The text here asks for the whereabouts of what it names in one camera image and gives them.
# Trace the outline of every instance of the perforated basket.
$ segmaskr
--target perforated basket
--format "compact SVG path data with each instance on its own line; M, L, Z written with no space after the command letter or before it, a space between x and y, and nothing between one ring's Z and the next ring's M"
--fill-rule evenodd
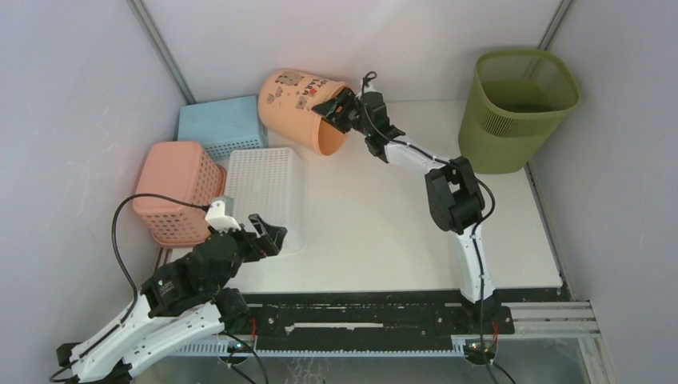
M137 193L207 205L223 193L225 171L197 142L161 142L149 151ZM209 236L205 212L160 198L137 198L134 211L161 246L194 246Z
M482 174L517 171L578 102L574 78L555 54L484 54L476 63L461 122L461 154Z
M233 216L247 230L254 231L251 214L287 228L281 254L304 246L304 169L291 148L233 151L225 195L233 198Z
M177 137L199 142L214 161L229 158L234 150L268 146L256 96L183 106Z

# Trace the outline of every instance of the red wire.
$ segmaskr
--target red wire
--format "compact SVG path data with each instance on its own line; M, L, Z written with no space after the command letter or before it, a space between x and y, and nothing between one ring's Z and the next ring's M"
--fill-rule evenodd
M249 323L252 324L252 334L250 335L250 341L254 343L254 340L257 337L257 319L251 318Z
M497 324L497 322L492 322L492 328L494 329L492 340L497 344L499 342L499 324Z

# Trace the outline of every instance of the blue plastic basket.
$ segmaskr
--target blue plastic basket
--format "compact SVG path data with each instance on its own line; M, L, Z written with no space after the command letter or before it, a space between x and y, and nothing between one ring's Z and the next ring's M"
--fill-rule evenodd
M257 96L183 106L177 139L199 142L214 161L229 158L234 150L269 145L257 112Z

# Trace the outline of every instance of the orange bucket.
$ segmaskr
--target orange bucket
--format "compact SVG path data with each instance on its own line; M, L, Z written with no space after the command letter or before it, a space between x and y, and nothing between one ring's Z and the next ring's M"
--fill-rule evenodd
M349 87L320 76L296 70L273 72L259 93L259 118L266 128L331 155L344 144L346 136L324 122L311 107L337 96Z

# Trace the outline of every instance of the green trash can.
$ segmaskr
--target green trash can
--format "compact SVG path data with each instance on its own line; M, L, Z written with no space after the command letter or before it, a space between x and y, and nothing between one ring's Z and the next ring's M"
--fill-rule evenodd
M543 50L482 55L459 130L461 154L481 174L525 166L579 102L565 63Z

